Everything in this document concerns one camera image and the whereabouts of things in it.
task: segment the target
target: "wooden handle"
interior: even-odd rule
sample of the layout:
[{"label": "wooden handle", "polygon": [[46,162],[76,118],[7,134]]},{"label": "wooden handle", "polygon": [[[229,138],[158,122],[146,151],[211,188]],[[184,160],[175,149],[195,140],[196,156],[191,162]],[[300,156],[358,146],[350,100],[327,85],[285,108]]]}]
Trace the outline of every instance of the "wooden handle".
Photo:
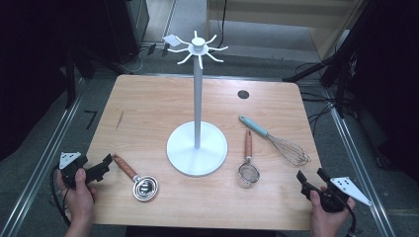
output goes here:
[{"label": "wooden handle", "polygon": [[132,169],[132,167],[119,155],[114,154],[112,156],[115,163],[133,180],[136,176],[136,172]]},{"label": "wooden handle", "polygon": [[252,132],[246,131],[246,158],[252,157]]}]

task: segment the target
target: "whisk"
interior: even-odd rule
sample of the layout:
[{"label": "whisk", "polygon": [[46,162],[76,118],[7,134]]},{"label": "whisk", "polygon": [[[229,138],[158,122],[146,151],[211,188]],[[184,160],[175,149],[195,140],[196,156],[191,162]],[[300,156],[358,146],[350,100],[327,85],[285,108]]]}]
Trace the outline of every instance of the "whisk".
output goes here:
[{"label": "whisk", "polygon": [[240,116],[239,118],[244,124],[258,132],[260,135],[268,137],[268,139],[274,143],[274,145],[280,150],[284,157],[294,165],[302,166],[311,161],[310,157],[308,157],[308,154],[299,145],[269,134],[267,130],[265,130],[262,126],[258,125],[248,117]]}]

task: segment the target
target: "hand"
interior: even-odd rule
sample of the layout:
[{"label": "hand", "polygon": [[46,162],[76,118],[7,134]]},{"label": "hand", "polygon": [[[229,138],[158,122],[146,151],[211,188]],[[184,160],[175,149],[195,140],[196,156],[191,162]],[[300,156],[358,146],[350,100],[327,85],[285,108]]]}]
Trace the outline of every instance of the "hand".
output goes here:
[{"label": "hand", "polygon": [[[324,211],[321,207],[320,196],[318,192],[311,191],[310,199],[312,204],[311,210],[311,236],[313,237],[331,237],[336,236],[340,227],[345,223],[349,215],[349,210],[344,209],[340,212],[329,213]],[[351,209],[354,209],[356,203],[349,197],[348,205]]]},{"label": "hand", "polygon": [[75,177],[76,189],[69,189],[62,181],[61,172],[57,170],[56,183],[71,213],[71,225],[65,236],[88,236],[92,228],[96,190],[88,188],[85,181],[86,172],[79,169]]}]

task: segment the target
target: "teal handle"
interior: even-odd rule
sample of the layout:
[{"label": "teal handle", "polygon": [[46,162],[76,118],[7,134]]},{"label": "teal handle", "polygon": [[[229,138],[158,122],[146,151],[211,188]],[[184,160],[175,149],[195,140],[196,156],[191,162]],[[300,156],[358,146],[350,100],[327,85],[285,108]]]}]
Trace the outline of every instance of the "teal handle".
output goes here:
[{"label": "teal handle", "polygon": [[248,127],[252,128],[254,131],[258,132],[262,136],[267,136],[268,135],[268,131],[265,130],[262,126],[258,125],[252,119],[250,119],[248,117],[245,117],[245,116],[240,116],[239,118],[244,124],[246,124]]}]

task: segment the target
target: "table top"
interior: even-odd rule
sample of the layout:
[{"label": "table top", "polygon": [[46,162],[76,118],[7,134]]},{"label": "table top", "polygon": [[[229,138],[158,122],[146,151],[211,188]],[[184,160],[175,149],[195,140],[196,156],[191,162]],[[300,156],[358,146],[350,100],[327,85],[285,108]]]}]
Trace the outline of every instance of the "table top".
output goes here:
[{"label": "table top", "polygon": [[[248,99],[237,93],[245,90]],[[253,132],[252,163],[261,173],[242,189],[238,167],[245,161],[247,116],[270,134],[300,145],[311,162],[296,167],[272,142]],[[308,230],[310,202],[300,193],[298,170],[315,186],[320,167],[298,86],[293,83],[205,78],[202,121],[218,127],[227,140],[224,163],[212,174],[188,177],[170,163],[166,145],[179,125],[194,120],[193,78],[120,76],[87,153],[88,164],[109,154],[123,157],[139,176],[152,176],[159,191],[149,202],[132,194],[134,182],[113,162],[98,190],[99,224],[200,228]]]}]

